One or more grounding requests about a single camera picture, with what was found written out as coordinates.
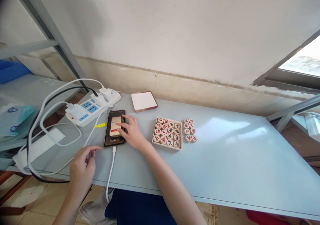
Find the white charging cable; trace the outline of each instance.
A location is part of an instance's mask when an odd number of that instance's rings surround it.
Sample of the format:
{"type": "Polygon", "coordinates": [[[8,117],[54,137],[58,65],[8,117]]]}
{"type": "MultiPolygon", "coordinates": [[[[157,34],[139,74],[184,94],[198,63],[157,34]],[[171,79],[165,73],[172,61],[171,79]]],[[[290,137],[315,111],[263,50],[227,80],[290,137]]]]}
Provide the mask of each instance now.
{"type": "Polygon", "coordinates": [[[103,86],[102,83],[100,83],[99,81],[94,80],[94,79],[76,79],[76,80],[73,80],[73,81],[71,81],[71,82],[68,82],[68,83],[64,84],[63,86],[57,88],[55,91],[51,92],[51,93],[44,99],[44,101],[43,101],[43,103],[42,103],[42,105],[41,105],[39,114],[38,114],[36,120],[34,121],[34,123],[33,123],[32,127],[31,127],[30,131],[29,131],[28,138],[27,138],[27,139],[28,139],[28,144],[29,144],[29,145],[28,145],[28,147],[29,147],[29,152],[28,152],[28,167],[29,167],[29,169],[30,169],[35,175],[37,175],[38,177],[41,177],[41,175],[40,175],[37,171],[35,171],[35,170],[32,168],[32,165],[31,165],[31,157],[30,157],[30,155],[31,155],[31,153],[32,153],[32,133],[33,133],[35,127],[37,126],[37,124],[38,124],[38,122],[39,122],[39,119],[41,118],[41,115],[42,115],[42,113],[43,113],[43,110],[44,110],[44,107],[45,107],[45,105],[46,105],[46,102],[47,102],[56,92],[58,92],[60,89],[68,86],[69,84],[72,84],[73,82],[80,81],[80,80],[96,81],[96,82],[98,82],[99,84],[101,84],[102,88],[104,88],[104,86],[103,86]]]}
{"type": "MultiPolygon", "coordinates": [[[[94,129],[95,129],[95,126],[97,125],[97,123],[98,123],[98,121],[99,121],[99,118],[100,118],[101,114],[102,114],[106,109],[108,109],[108,108],[103,108],[103,109],[101,110],[99,116],[97,117],[96,123],[95,123],[95,125],[93,126],[93,128],[92,128],[92,130],[91,130],[91,133],[89,134],[89,136],[88,136],[86,142],[84,143],[83,147],[85,147],[85,146],[87,145],[87,143],[88,143],[88,141],[89,141],[89,139],[90,139],[90,137],[91,137],[91,135],[92,135],[92,133],[93,133],[93,131],[94,131],[94,129]]],[[[53,126],[56,126],[56,125],[63,125],[63,124],[73,124],[73,125],[75,125],[74,123],[71,123],[71,122],[68,122],[68,123],[58,123],[58,124],[55,124],[55,125],[48,126],[48,127],[46,127],[46,128],[50,128],[50,127],[53,127],[53,126]]],[[[40,132],[37,133],[35,136],[33,136],[32,139],[34,139],[35,137],[37,137],[37,136],[38,136],[39,134],[41,134],[41,133],[42,133],[42,131],[40,131],[40,132]]],[[[26,146],[26,144],[23,145],[23,146],[20,148],[19,152],[18,152],[18,160],[19,160],[19,162],[17,163],[17,167],[18,167],[18,169],[19,169],[23,174],[31,175],[30,172],[27,172],[27,171],[22,167],[21,151],[23,150],[23,148],[24,148],[25,146],[26,146]]],[[[60,172],[65,166],[67,166],[67,165],[73,160],[73,158],[74,158],[74,157],[72,157],[68,162],[66,162],[66,163],[65,163],[60,169],[58,169],[57,171],[52,172],[52,173],[40,173],[40,175],[42,175],[42,176],[51,176],[51,175],[54,175],[54,174],[60,172]]]]}
{"type": "Polygon", "coordinates": [[[112,173],[112,169],[113,169],[114,157],[115,157],[115,155],[116,155],[116,151],[117,151],[117,147],[116,147],[116,146],[113,146],[113,147],[112,147],[112,164],[111,164],[111,168],[110,168],[110,173],[109,173],[109,178],[108,178],[108,183],[107,183],[107,191],[106,191],[106,199],[107,199],[107,202],[108,202],[108,203],[110,203],[109,194],[108,194],[109,183],[110,183],[110,178],[111,178],[111,173],[112,173]]]}
{"type": "Polygon", "coordinates": [[[54,137],[46,130],[46,128],[43,126],[43,122],[44,122],[44,120],[46,119],[46,117],[48,116],[48,114],[49,114],[53,109],[55,109],[58,105],[60,105],[60,104],[66,104],[66,105],[68,105],[69,103],[64,102],[64,101],[61,101],[61,102],[58,102],[58,103],[56,103],[55,105],[53,105],[50,109],[48,109],[48,111],[42,116],[42,118],[41,118],[41,120],[40,120],[40,128],[42,129],[42,131],[44,131],[44,132],[52,139],[52,141],[55,142],[56,145],[61,146],[61,147],[65,147],[65,146],[68,146],[68,145],[74,143],[75,141],[77,141],[77,140],[81,137],[81,131],[80,131],[80,129],[78,128],[77,125],[75,125],[75,126],[76,126],[76,128],[78,129],[78,131],[80,132],[79,137],[77,137],[75,140],[73,140],[72,142],[67,143],[67,144],[60,144],[60,143],[58,143],[58,142],[55,140],[55,138],[54,138],[54,137]]]}

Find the floor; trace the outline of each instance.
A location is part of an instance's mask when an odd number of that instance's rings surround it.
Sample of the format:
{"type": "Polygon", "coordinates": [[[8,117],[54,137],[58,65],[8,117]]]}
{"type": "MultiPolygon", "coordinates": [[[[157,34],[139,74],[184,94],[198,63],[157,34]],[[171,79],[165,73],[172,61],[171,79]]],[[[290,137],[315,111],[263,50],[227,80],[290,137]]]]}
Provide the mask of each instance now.
{"type": "MultiPolygon", "coordinates": [[[[21,178],[13,175],[0,186],[0,196],[5,194],[21,178]]],[[[38,180],[29,179],[8,201],[4,207],[23,207],[27,206],[25,212],[19,216],[5,216],[5,224],[9,225],[38,225],[52,224],[68,191],[68,184],[47,184],[38,180]]],[[[104,187],[92,186],[92,190],[84,200],[84,203],[94,201],[98,195],[104,191],[104,187]]],[[[82,215],[77,216],[76,225],[87,224],[81,219],[82,215]]]]}
{"type": "MultiPolygon", "coordinates": [[[[0,186],[0,196],[5,194],[21,178],[13,175],[0,186]]],[[[23,207],[25,212],[19,216],[3,217],[9,225],[52,224],[68,191],[68,184],[46,184],[34,178],[29,179],[3,206],[23,207]]],[[[103,187],[93,185],[83,204],[94,201],[104,191],[103,187]]],[[[197,203],[209,225],[257,225],[250,221],[243,209],[197,203]]],[[[87,224],[77,216],[76,225],[87,224]]]]}

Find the smartphone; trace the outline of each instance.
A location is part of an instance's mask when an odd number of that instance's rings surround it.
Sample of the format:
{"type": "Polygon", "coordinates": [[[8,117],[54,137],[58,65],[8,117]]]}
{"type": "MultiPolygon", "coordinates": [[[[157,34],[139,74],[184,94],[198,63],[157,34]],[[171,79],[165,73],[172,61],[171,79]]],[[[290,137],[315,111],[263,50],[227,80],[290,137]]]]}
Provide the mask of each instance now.
{"type": "Polygon", "coordinates": [[[117,131],[118,128],[124,131],[126,131],[126,129],[124,129],[124,127],[116,125],[116,123],[119,122],[124,123],[124,117],[122,117],[123,114],[125,114],[124,110],[109,112],[106,135],[104,138],[105,148],[122,145],[126,142],[126,140],[117,131]]]}

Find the yellow tag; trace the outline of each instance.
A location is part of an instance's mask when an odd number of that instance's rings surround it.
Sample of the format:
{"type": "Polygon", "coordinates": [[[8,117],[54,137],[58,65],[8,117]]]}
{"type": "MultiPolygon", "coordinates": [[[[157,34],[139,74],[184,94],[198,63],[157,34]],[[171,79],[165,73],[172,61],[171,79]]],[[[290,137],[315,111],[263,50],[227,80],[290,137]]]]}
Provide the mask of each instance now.
{"type": "Polygon", "coordinates": [[[108,123],[101,123],[101,124],[98,124],[98,125],[95,125],[95,127],[104,127],[104,126],[107,126],[108,123]]]}

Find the white box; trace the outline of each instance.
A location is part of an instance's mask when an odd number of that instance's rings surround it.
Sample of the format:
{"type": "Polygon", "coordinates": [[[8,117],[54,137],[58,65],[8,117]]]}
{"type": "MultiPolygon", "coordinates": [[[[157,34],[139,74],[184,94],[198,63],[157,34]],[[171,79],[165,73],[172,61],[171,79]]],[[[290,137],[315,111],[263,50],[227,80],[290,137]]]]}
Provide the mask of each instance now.
{"type": "Polygon", "coordinates": [[[154,131],[156,130],[156,125],[157,125],[157,123],[158,123],[158,118],[160,118],[160,117],[157,117],[156,124],[154,125],[154,130],[153,130],[153,135],[152,135],[152,143],[153,143],[153,144],[160,145],[160,146],[163,146],[163,147],[175,149],[175,150],[181,150],[181,149],[183,148],[183,142],[182,142],[182,140],[183,140],[183,130],[182,130],[182,129],[183,129],[183,128],[182,128],[182,123],[181,123],[181,122],[178,122],[178,121],[175,121],[175,120],[172,120],[172,119],[169,119],[169,118],[163,118],[163,119],[167,119],[167,120],[169,120],[170,122],[174,122],[174,123],[180,124],[180,140],[179,140],[179,142],[181,143],[181,148],[175,148],[175,147],[173,147],[173,146],[171,147],[171,146],[168,146],[168,145],[166,145],[166,144],[161,144],[161,143],[157,143],[157,142],[154,142],[154,141],[153,141],[153,136],[155,135],[154,131]]]}

